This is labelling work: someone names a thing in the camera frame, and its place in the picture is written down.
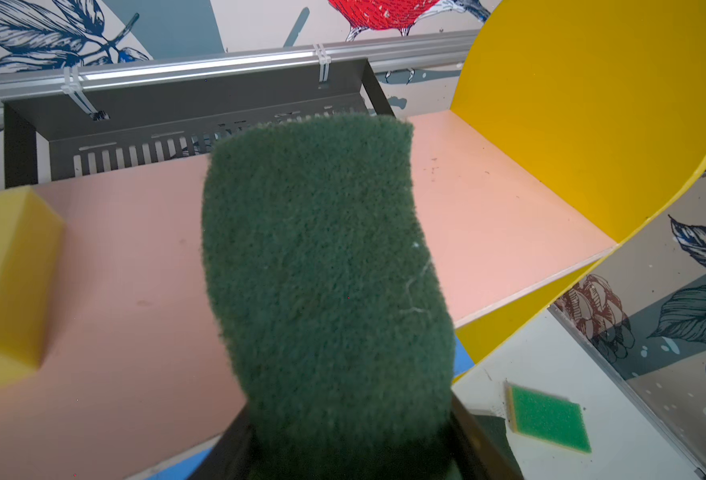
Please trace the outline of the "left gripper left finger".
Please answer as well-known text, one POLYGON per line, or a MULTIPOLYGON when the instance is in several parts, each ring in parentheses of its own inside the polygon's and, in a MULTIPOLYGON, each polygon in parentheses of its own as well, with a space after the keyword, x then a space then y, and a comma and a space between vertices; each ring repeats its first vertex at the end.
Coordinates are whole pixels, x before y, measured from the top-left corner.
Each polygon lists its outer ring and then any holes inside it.
POLYGON ((254 464, 254 428, 244 406, 189 480, 247 480, 254 464))

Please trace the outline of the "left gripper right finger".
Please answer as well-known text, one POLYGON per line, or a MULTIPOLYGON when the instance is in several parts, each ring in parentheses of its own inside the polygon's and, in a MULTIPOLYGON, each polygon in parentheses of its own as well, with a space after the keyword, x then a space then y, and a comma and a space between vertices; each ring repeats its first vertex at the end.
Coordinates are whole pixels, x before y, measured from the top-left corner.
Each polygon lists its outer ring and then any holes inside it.
POLYGON ((452 395, 450 435, 452 453, 460 476, 472 479, 508 479, 509 465, 480 429, 474 415, 452 395))

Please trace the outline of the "dark green wavy sponge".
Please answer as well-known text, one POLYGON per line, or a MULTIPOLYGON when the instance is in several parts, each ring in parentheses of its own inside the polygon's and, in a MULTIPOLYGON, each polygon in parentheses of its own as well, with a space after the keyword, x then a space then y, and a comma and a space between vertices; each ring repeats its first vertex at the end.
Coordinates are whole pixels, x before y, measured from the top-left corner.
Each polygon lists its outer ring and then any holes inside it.
POLYGON ((495 449, 505 459, 506 463, 519 477, 523 477, 520 465, 515 458, 514 452, 508 441, 505 419, 492 415, 474 415, 474 419, 480 429, 494 445, 495 449))
POLYGON ((212 153, 202 263, 258 479, 450 474, 455 335, 416 215, 412 136, 344 114, 212 153))

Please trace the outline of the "plain yellow sponge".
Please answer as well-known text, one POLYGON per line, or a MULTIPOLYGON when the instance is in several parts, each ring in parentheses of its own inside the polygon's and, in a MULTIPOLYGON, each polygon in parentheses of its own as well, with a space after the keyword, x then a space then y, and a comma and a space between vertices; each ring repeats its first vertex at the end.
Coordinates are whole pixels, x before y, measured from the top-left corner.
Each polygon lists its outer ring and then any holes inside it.
POLYGON ((44 358, 63 219, 30 187, 0 191, 0 387, 44 358))

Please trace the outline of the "yellow shelf unit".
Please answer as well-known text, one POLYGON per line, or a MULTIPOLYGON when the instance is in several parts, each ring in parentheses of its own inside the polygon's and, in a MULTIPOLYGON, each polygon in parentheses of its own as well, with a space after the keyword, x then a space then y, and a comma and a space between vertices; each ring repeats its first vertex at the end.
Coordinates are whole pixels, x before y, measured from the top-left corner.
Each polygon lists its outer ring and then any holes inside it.
MULTIPOLYGON (((414 120, 417 208, 461 326, 627 240, 706 158, 706 1, 515 1, 483 28, 455 111, 414 120)), ((0 479, 121 479, 243 403, 200 259, 203 158, 54 182, 59 334, 0 388, 0 479)))

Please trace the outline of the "bright green flat sponge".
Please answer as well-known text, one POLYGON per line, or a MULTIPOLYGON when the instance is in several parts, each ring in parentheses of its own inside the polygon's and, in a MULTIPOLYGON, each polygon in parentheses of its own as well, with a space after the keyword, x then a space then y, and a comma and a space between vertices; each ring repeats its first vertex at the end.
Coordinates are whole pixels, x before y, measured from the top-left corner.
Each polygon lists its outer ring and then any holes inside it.
POLYGON ((511 383, 505 385, 505 397, 513 432, 576 452, 592 452, 580 405, 511 383))

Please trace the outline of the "black perforated metal tray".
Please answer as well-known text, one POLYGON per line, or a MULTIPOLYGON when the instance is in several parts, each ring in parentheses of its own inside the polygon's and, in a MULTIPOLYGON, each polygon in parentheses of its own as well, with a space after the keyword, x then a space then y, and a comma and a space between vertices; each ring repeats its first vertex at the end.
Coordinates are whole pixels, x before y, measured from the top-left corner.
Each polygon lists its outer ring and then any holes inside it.
POLYGON ((94 114, 65 93, 7 101, 4 186, 40 181, 38 141, 53 181, 206 154, 252 127, 393 110, 366 60, 343 61, 328 80, 296 66, 214 78, 127 86, 93 94, 94 114))

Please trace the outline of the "horizontal aluminium frame bar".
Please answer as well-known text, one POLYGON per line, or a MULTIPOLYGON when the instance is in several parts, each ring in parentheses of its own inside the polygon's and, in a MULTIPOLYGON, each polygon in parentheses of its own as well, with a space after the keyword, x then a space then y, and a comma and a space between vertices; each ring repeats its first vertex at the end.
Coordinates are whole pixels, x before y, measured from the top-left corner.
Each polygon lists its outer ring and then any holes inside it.
MULTIPOLYGON (((261 72, 298 66, 316 69, 326 78, 333 64, 364 59, 374 71, 425 68, 462 63, 479 32, 465 30, 399 38, 313 44, 282 49, 219 54, 183 60, 150 60, 74 68, 73 83, 84 92, 261 72)), ((63 92, 65 70, 0 75, 0 124, 3 104, 63 92)))

